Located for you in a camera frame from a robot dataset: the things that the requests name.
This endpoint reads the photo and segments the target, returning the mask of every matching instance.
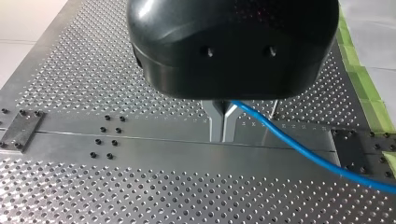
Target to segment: perforated metal table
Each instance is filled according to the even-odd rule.
[[[125,5],[69,0],[0,90],[1,135],[20,109],[46,113],[22,154],[0,154],[1,223],[396,223],[395,196],[330,174],[246,114],[234,142],[210,143],[200,102],[145,82]],[[268,115],[274,102],[247,103]],[[330,129],[369,132],[336,43],[276,117],[336,164]],[[373,177],[394,183],[367,141]]]

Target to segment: bolt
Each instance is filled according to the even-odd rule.
[[[15,148],[21,148],[21,146],[22,146],[21,143],[14,143]]]
[[[107,158],[109,159],[109,160],[113,160],[113,158],[114,158],[114,156],[113,156],[113,154],[111,154],[111,153],[107,153]]]
[[[387,160],[385,159],[385,157],[380,157],[379,158],[379,162],[381,162],[381,163],[385,163]]]
[[[363,175],[367,174],[367,169],[364,166],[361,167],[360,171]]]
[[[332,136],[336,136],[336,135],[338,135],[338,134],[339,134],[338,130],[332,131]]]
[[[351,131],[348,132],[348,136],[349,136],[349,137],[351,137],[351,136],[353,136],[353,135],[355,135],[355,131],[351,130]]]
[[[381,148],[381,146],[380,146],[379,144],[375,144],[375,145],[374,145],[374,149],[375,149],[375,150],[379,150],[380,148]]]
[[[392,177],[392,173],[389,172],[389,171],[386,171],[386,172],[384,173],[384,176],[385,176],[385,177]]]

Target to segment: hole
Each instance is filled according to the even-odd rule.
[[[213,52],[214,52],[214,50],[212,48],[210,48],[209,46],[202,46],[200,48],[200,54],[202,56],[205,56],[205,57],[208,57],[208,58],[213,57]]]
[[[269,58],[275,57],[276,56],[276,47],[274,47],[274,46],[265,47],[262,50],[262,55],[264,57],[269,57]]]

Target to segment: black plastic housing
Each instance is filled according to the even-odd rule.
[[[315,82],[338,2],[130,0],[127,21],[156,90],[188,99],[279,99]]]

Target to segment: metal jaw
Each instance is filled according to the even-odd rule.
[[[210,142],[233,142],[236,120],[242,109],[224,101],[201,101],[210,121]],[[278,100],[275,101],[270,119],[276,116]]]

